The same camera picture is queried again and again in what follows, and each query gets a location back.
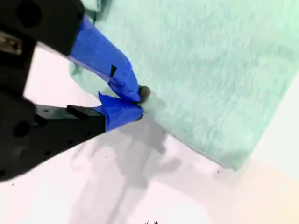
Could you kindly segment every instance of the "fuzzy fabric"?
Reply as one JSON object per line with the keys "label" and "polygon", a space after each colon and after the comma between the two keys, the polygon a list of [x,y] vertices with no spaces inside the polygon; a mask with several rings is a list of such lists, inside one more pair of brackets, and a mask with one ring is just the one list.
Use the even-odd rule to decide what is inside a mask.
{"label": "fuzzy fabric", "polygon": [[[95,26],[151,88],[145,112],[186,145],[239,169],[299,67],[296,0],[113,0]],[[111,94],[71,69],[86,91]]]}

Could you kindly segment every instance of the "mint green towel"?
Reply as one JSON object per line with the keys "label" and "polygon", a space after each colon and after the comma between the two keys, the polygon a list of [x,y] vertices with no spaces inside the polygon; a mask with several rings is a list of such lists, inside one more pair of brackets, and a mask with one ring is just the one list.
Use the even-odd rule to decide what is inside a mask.
{"label": "mint green towel", "polygon": [[[105,10],[95,26],[151,88],[145,112],[192,149],[239,169],[298,70],[299,2],[113,0]],[[111,94],[91,72],[72,68],[71,76],[91,94]]]}

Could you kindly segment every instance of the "white table surface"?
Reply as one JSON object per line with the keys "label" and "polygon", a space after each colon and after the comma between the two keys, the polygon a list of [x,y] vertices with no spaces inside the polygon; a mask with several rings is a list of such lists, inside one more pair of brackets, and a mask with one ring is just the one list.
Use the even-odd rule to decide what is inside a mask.
{"label": "white table surface", "polygon": [[[25,96],[45,105],[99,105],[64,58],[37,48]],[[298,224],[299,77],[235,173],[145,117],[0,184],[3,224]]]}

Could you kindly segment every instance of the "blue tape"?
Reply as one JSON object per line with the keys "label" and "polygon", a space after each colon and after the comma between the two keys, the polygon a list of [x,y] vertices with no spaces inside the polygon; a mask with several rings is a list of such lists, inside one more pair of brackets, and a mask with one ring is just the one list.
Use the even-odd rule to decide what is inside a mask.
{"label": "blue tape", "polygon": [[[139,84],[127,57],[84,17],[69,60],[104,79],[110,88],[128,102],[141,100]],[[112,66],[116,68],[111,76]]]}
{"label": "blue tape", "polygon": [[136,121],[143,115],[143,109],[140,106],[119,98],[104,96],[99,92],[99,99],[102,106],[93,109],[105,115],[105,132]]}

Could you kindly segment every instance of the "black metal bracket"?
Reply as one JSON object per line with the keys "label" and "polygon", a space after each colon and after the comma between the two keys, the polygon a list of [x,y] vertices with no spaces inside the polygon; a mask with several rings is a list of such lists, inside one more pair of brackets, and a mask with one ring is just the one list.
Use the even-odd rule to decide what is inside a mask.
{"label": "black metal bracket", "polygon": [[23,97],[36,43],[68,56],[84,11],[80,0],[0,1],[0,181],[105,132],[105,116],[92,108]]}

